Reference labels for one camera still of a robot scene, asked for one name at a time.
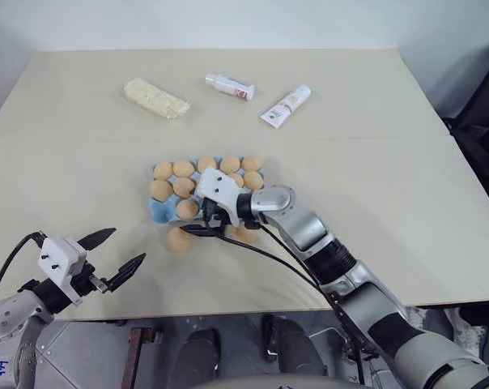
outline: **egg carton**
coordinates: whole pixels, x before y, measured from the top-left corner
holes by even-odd
[[[221,156],[214,156],[213,157],[216,163],[216,168],[219,168],[219,164],[221,163],[221,160],[223,159]],[[243,156],[238,156],[239,161],[242,162]],[[198,158],[188,160],[191,164],[193,164],[193,167],[195,168],[194,173],[192,173],[189,178],[194,182],[194,184],[197,186],[198,185],[198,179],[201,177],[201,173],[198,172],[197,166],[198,166]],[[262,172],[262,168],[260,168],[257,171],[259,174],[261,174],[262,180],[264,182],[264,173]],[[237,172],[239,175],[243,177],[243,175],[246,173],[246,170],[243,168],[239,168]],[[168,178],[168,182],[172,185],[174,181],[176,181],[179,177],[176,175],[172,175],[170,178]],[[246,192],[251,192],[249,188],[246,186],[243,186],[243,188]],[[199,220],[202,218],[202,202],[203,199],[201,199],[199,196],[196,194],[192,194],[189,198],[192,201],[194,201],[198,205],[198,214],[192,219],[192,220]],[[155,223],[160,223],[160,224],[167,224],[171,223],[174,221],[187,221],[181,219],[177,214],[176,214],[176,206],[181,200],[185,200],[183,197],[177,195],[176,193],[172,193],[171,196],[165,201],[165,202],[160,202],[156,199],[153,199],[152,197],[149,198],[149,209],[151,210],[151,220],[154,221]]]

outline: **floor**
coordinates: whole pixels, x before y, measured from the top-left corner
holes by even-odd
[[[310,336],[328,366],[329,376],[357,382],[354,362],[342,351],[340,326],[332,311],[277,313],[295,320]],[[126,323],[54,322],[42,332],[37,349],[36,388],[103,389],[121,386],[133,327],[153,327],[163,332],[159,344],[142,347],[138,389],[165,388],[172,363],[186,337],[202,327],[219,329],[222,340],[221,378],[278,372],[276,363],[261,358],[262,314],[225,314],[130,320]],[[440,312],[432,312],[425,328],[450,336]],[[381,359],[364,363],[366,384],[375,388],[400,386]]]

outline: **white bottle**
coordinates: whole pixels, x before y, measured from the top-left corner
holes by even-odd
[[[243,100],[252,100],[253,93],[255,92],[253,85],[231,79],[226,75],[208,73],[205,77],[205,83],[212,85],[216,91],[225,92]]]

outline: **egg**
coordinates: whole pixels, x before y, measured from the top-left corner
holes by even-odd
[[[240,188],[243,187],[243,178],[240,174],[230,173],[228,174],[228,176],[236,182],[237,186],[239,186]]]
[[[261,174],[258,172],[246,172],[243,176],[244,186],[250,190],[261,189],[264,185]]]
[[[180,227],[173,227],[167,234],[167,243],[174,254],[185,254],[192,244],[193,236]]]
[[[155,200],[166,202],[172,195],[172,187],[167,181],[154,180],[149,186],[149,194]]]
[[[252,229],[246,229],[244,227],[229,227],[228,229],[235,240],[246,243],[247,245],[257,239],[257,234]]]
[[[196,184],[194,184],[194,182],[192,182],[192,180],[187,177],[179,177],[172,184],[174,193],[176,193],[183,199],[188,199],[191,196],[195,187]]]
[[[194,166],[187,160],[179,160],[172,166],[172,172],[178,177],[190,177],[194,173]]]
[[[160,162],[155,166],[155,179],[167,181],[172,176],[171,162]]]
[[[225,156],[219,164],[219,170],[225,174],[235,173],[239,170],[241,162],[236,156]]]
[[[211,156],[202,156],[198,160],[198,172],[203,173],[207,168],[216,169],[215,159]]]
[[[241,162],[241,168],[247,172],[257,172],[262,167],[260,156],[247,156]]]
[[[182,220],[192,220],[198,210],[198,205],[193,200],[181,200],[176,206],[176,214]]]

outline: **white tube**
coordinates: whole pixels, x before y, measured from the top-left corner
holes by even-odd
[[[231,79],[226,75],[209,73],[205,77],[205,83],[214,87],[216,91],[225,92],[243,100],[252,100],[253,93],[255,92],[255,87],[253,85],[242,83],[236,79]]]
[[[260,118],[268,122],[275,128],[281,124],[311,96],[311,89],[307,85],[299,85],[294,91],[291,91],[279,103],[268,111],[264,112]]]

